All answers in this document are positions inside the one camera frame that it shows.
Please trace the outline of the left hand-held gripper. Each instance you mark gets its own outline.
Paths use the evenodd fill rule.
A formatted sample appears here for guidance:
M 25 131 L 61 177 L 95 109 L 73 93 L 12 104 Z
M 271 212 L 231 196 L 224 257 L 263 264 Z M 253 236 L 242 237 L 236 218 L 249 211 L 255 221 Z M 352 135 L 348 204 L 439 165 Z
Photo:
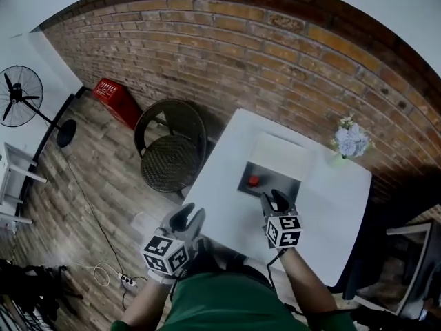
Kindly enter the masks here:
M 201 208 L 187 224 L 194 207 L 193 203 L 188 203 L 171 212 L 167 219 L 171 232 L 157 228 L 141 248 L 141 256 L 149 269 L 175 277 L 190 265 L 196 256 L 197 241 L 201 238 L 198 235 L 205 220 L 205 209 Z

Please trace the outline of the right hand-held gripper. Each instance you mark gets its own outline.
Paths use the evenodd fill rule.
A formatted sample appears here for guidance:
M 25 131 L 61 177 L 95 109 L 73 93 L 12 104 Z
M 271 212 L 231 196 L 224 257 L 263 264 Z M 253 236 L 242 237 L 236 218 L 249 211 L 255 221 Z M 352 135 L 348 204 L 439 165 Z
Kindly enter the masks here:
M 298 244 L 303 231 L 300 215 L 295 203 L 286 194 L 276 189 L 271 194 L 276 209 L 266 193 L 260 196 L 265 221 L 263 230 L 269 249 L 292 248 Z

